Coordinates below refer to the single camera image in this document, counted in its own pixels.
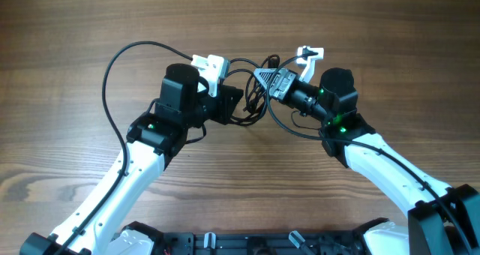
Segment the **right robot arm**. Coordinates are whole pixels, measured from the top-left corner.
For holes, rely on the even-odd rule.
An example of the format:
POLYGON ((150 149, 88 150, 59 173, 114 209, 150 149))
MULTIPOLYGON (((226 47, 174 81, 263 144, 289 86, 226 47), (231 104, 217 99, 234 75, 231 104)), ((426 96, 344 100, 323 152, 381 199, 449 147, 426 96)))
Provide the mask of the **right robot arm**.
POLYGON ((350 70, 331 68, 319 86, 286 68, 254 72, 267 98, 318 120, 314 138, 345 167, 374 183, 406 215, 405 227, 380 218, 361 228, 366 254, 478 254, 479 192, 453 188, 393 150, 357 112, 350 70))

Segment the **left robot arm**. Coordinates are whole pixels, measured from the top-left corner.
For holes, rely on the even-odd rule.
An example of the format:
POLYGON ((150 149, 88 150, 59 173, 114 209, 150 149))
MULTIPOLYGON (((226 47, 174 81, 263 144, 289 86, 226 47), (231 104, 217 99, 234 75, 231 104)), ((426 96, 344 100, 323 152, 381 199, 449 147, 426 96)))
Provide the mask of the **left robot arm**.
POLYGON ((190 128, 212 120, 226 124, 243 95, 223 85, 219 64, 171 64, 160 95, 128 128, 118 160, 80 207, 47 237, 32 233, 21 254, 153 254, 162 232, 143 223, 121 223, 143 191, 188 143, 190 128))

